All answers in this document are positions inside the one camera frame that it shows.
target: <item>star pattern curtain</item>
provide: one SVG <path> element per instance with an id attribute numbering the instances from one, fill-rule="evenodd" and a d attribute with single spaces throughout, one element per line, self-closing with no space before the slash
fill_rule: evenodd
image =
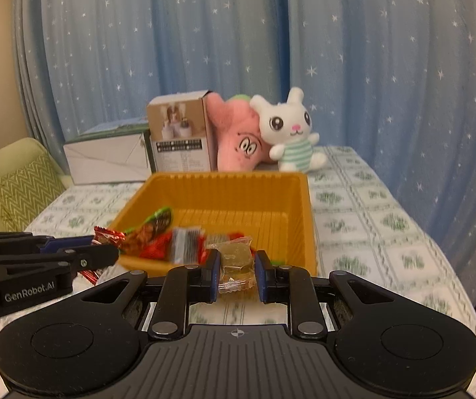
<path id="1" fill-rule="evenodd" d="M 476 0 L 33 1 L 22 95 L 50 150 L 158 94 L 298 85 L 321 143 L 356 149 L 476 304 Z"/>

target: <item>green striped body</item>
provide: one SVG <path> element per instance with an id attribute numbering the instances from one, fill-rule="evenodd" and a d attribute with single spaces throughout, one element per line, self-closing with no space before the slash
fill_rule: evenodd
<path id="1" fill-rule="evenodd" d="M 310 167 L 313 148 L 308 139 L 294 144 L 284 144 L 284 154 L 279 162 L 293 163 L 298 171 L 306 172 Z"/>

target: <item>white star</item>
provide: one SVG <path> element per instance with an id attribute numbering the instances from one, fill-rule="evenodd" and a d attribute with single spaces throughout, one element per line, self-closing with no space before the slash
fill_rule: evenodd
<path id="1" fill-rule="evenodd" d="M 314 75 L 317 75 L 317 67 L 310 66 L 309 69 L 306 69 L 306 75 L 310 75 L 313 78 Z"/>

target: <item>chevron pillow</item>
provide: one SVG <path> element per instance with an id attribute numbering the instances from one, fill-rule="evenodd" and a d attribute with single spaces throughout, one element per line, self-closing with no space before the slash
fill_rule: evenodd
<path id="1" fill-rule="evenodd" d="M 0 216 L 7 231 L 23 231 L 64 190 L 47 153 L 0 177 Z"/>

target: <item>cardboard box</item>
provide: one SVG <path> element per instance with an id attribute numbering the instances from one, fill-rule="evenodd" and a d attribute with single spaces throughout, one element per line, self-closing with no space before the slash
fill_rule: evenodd
<path id="1" fill-rule="evenodd" d="M 208 90 L 155 97 L 147 105 L 156 169 L 215 171 L 217 144 L 207 114 Z"/>
<path id="2" fill-rule="evenodd" d="M 77 185 L 145 181 L 156 171 L 147 118 L 103 123 L 64 145 Z"/>

